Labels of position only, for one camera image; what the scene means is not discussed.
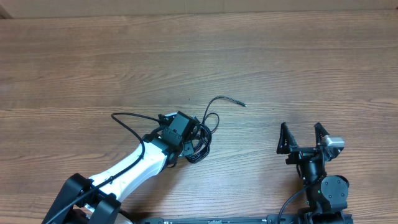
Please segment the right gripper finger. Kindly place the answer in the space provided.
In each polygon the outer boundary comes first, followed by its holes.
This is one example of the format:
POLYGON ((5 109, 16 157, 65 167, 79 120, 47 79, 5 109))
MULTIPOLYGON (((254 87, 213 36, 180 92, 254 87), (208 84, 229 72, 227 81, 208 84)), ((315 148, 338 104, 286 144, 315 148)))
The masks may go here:
POLYGON ((314 128, 315 128, 316 144, 317 144, 317 145, 320 145, 322 139, 323 139, 325 136, 329 135, 329 133, 328 133, 328 131, 322 126, 321 123, 316 123, 316 124, 314 125, 314 128))
POLYGON ((297 150, 298 144, 294 135, 290 132, 287 123, 283 122, 280 126, 279 143, 277 146, 278 154, 290 154, 297 150))

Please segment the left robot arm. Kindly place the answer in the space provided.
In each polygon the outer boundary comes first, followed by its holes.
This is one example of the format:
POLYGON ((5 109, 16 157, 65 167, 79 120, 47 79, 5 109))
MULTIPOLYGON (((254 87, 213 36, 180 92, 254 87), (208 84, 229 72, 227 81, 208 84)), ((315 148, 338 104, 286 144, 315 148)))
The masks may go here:
POLYGON ((159 115, 159 127, 139 138, 137 149, 100 174, 69 177, 44 223, 129 223, 120 214, 122 201, 147 179, 193 154, 192 141, 201 122, 180 111, 159 115))

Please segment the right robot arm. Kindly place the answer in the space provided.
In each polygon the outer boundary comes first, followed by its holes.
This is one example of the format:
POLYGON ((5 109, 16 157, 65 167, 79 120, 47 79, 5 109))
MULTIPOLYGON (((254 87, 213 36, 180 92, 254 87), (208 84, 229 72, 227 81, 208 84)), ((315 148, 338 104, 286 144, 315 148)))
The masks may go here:
POLYGON ((280 126, 276 153, 285 154, 287 165, 294 165, 302 180, 303 189, 293 194, 283 204, 277 215, 277 223, 353 223, 351 215, 345 215, 348 208, 349 181, 342 175, 327 175, 325 164, 337 158, 345 147, 340 136, 331 135, 321 123, 316 123, 315 146, 300 147, 287 123, 280 126), (296 214, 283 215, 285 208, 300 194, 307 198, 307 208, 296 214))

